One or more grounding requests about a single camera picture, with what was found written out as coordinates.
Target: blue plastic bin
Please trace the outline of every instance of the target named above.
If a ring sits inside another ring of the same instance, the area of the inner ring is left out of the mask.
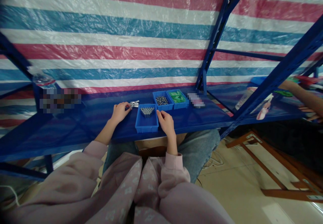
[[[172,99],[172,97],[170,96],[169,92],[176,92],[176,91],[180,91],[179,89],[174,89],[174,90],[168,90],[167,91],[167,94],[169,96],[169,98],[172,100],[172,102],[174,103],[174,110],[177,110],[177,109],[181,109],[181,108],[187,108],[188,107],[188,104],[189,104],[189,101],[188,99],[186,98],[186,96],[183,94],[182,91],[180,91],[182,93],[182,95],[185,97],[186,99],[186,102],[181,102],[181,103],[175,103]]]
[[[141,108],[154,107],[155,110],[152,112],[150,118],[145,118],[141,113]],[[149,133],[157,132],[159,127],[158,117],[157,117],[157,105],[156,104],[139,104],[135,128],[138,133]]]
[[[153,92],[152,95],[154,96],[154,101],[155,101],[155,104],[157,105],[157,109],[159,111],[162,111],[162,110],[163,111],[167,111],[167,110],[172,110],[173,109],[174,103],[172,101],[172,98],[169,96],[169,94],[167,94],[166,91]],[[157,97],[160,97],[160,96],[166,97],[166,99],[167,99],[167,101],[168,101],[169,104],[168,105],[161,105],[161,106],[159,106],[157,104],[156,98]]]

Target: blue jeans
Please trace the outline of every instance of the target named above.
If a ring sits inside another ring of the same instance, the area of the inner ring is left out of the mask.
[[[195,183],[204,164],[210,159],[212,151],[218,147],[219,143],[220,135],[217,129],[187,133],[183,142],[178,146],[178,152],[183,155],[183,166],[189,172],[191,183]],[[124,152],[138,155],[138,147],[134,142],[110,144],[103,172]]]

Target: wooden frame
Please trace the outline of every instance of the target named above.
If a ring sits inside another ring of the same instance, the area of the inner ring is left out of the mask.
[[[254,155],[252,151],[246,147],[244,142],[249,141],[257,141],[285,168],[287,168],[295,177],[300,180],[299,182],[292,182],[293,186],[299,189],[302,188],[307,190],[288,190],[287,187],[259,160],[259,158],[257,158],[256,155]],[[265,196],[323,203],[322,189],[314,183],[316,181],[315,176],[318,175],[311,173],[310,176],[305,176],[304,171],[302,172],[302,168],[304,169],[306,167],[299,166],[302,164],[293,160],[290,156],[286,156],[286,154],[274,149],[271,145],[267,144],[263,139],[261,139],[254,131],[250,131],[238,139],[228,143],[226,147],[231,148],[237,145],[240,145],[280,187],[280,189],[261,189]]]

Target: hand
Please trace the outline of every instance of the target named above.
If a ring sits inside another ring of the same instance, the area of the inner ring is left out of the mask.
[[[314,112],[315,114],[311,117],[309,117],[307,120],[308,121],[312,121],[312,120],[317,120],[318,123],[322,123],[323,122],[323,117],[321,117],[320,115],[318,115],[314,110],[306,107],[306,106],[300,106],[299,109],[302,112]]]
[[[290,90],[293,87],[297,87],[298,84],[290,81],[290,80],[285,80],[278,88],[284,89],[284,90]]]
[[[157,110],[157,116],[162,130],[169,136],[176,136],[174,130],[174,121],[170,114]]]
[[[121,102],[118,105],[114,105],[111,121],[116,124],[122,122],[126,115],[132,110],[132,108],[125,110],[127,106],[130,107],[131,105],[128,102]]]

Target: pink jacket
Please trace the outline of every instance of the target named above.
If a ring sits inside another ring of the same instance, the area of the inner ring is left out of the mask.
[[[107,146],[92,141],[83,153],[51,173],[39,193],[14,210],[13,223],[125,223],[132,202],[134,223],[234,223],[209,192],[190,183],[182,156],[123,153],[104,173],[98,170]]]

